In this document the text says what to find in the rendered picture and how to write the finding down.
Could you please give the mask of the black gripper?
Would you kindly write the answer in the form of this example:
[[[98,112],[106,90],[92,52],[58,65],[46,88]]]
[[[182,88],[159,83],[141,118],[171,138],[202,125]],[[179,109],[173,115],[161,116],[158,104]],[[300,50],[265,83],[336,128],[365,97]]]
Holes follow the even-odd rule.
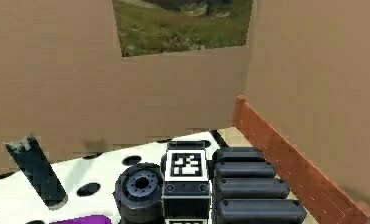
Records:
[[[121,216],[119,224],[164,224],[162,187],[159,165],[138,163],[127,168],[113,192]]]

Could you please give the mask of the red-brown wooden bed frame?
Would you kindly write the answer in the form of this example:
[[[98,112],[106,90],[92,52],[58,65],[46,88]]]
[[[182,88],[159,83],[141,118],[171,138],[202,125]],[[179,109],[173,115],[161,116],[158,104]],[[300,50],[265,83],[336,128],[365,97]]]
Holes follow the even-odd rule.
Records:
[[[319,224],[370,224],[370,206],[346,194],[264,120],[242,95],[236,98],[233,126],[263,151]]]

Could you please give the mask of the purple object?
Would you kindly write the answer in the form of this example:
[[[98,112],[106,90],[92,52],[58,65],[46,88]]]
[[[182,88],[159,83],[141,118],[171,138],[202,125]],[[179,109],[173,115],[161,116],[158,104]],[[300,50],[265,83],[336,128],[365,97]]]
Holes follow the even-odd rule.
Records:
[[[112,224],[111,220],[104,215],[89,215],[78,218],[54,221],[50,224]]]

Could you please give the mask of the framed landscape picture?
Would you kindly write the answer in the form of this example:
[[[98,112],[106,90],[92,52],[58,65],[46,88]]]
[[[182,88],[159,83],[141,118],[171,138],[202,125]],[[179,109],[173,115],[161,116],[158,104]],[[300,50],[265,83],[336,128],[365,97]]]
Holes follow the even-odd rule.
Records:
[[[124,57],[243,46],[253,0],[112,0]]]

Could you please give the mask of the white black-spotted bed cover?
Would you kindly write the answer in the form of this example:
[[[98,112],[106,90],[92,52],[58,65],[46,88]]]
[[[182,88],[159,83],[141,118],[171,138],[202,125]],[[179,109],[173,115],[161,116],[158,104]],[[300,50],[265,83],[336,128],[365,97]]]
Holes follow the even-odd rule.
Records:
[[[119,175],[127,169],[124,164],[131,156],[144,162],[160,163],[165,143],[149,143],[103,153],[93,159],[73,159],[52,165],[53,171],[67,192],[67,203],[50,210],[42,202],[22,172],[0,179],[0,224],[45,224],[89,215],[103,215],[111,224],[121,220],[113,191]]]

